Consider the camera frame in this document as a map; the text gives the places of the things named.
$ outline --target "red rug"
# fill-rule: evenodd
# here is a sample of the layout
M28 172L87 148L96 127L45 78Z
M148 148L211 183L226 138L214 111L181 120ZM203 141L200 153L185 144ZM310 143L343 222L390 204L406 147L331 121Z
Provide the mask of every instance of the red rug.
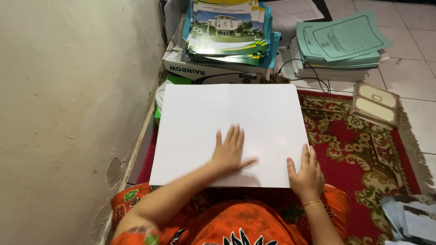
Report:
M392 239L378 201L395 194L420 194L397 129L388 131L349 115L351 96L298 91L309 143L326 183L348 194L347 244L382 245ZM157 132L138 184L150 179Z

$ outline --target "stack of booklets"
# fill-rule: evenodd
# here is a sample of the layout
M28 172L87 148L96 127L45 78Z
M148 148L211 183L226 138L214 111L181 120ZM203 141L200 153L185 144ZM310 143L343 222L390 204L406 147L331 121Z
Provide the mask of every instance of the stack of booklets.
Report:
M258 0L190 0L181 36L185 57L201 64L272 68L280 33Z
M394 240L436 244L436 195L398 195L380 200Z
M362 81L369 69L377 68L378 50L391 46L367 10L331 22L298 22L297 37L291 43L297 77L319 77L337 81Z

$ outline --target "cream wall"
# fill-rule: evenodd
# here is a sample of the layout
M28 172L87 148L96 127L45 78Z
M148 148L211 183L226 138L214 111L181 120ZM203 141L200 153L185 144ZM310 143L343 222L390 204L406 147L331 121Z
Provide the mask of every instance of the cream wall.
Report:
M163 50L157 0L1 1L1 244L99 241Z

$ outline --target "orange batik clothing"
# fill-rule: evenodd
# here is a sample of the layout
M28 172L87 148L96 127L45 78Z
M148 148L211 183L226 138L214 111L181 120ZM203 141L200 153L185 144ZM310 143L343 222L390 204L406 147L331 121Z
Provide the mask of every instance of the orange batik clothing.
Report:
M141 198L148 183L124 190L111 200L113 228ZM347 195L324 186L321 200L342 240L346 237ZM307 245L309 224L290 188L208 188L194 197L164 227L135 227L112 245Z

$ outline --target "hand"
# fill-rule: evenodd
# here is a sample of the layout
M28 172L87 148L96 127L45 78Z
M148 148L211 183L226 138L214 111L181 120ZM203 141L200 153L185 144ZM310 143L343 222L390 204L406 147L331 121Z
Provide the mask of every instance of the hand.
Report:
M301 203L318 201L324 190L325 179L313 146L310 146L309 154L307 144L303 145L301 168L298 174L295 171L294 161L290 157L288 157L287 163L289 185L300 198Z
M221 140L221 131L217 132L217 143L212 160L208 163L220 174L230 174L259 161L257 157L241 161L244 146L244 130L239 125L230 125L225 141Z

